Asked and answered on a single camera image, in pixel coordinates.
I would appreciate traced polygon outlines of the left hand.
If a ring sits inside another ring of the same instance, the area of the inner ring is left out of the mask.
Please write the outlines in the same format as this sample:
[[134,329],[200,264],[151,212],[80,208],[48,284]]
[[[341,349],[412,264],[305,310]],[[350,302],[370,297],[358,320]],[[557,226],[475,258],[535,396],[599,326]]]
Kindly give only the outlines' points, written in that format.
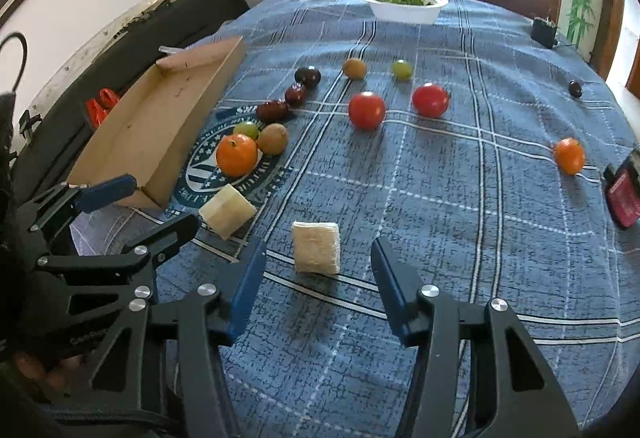
[[74,372],[81,366],[82,357],[75,356],[61,360],[47,369],[37,358],[18,352],[13,355],[14,366],[29,380],[46,384],[57,392],[70,386]]

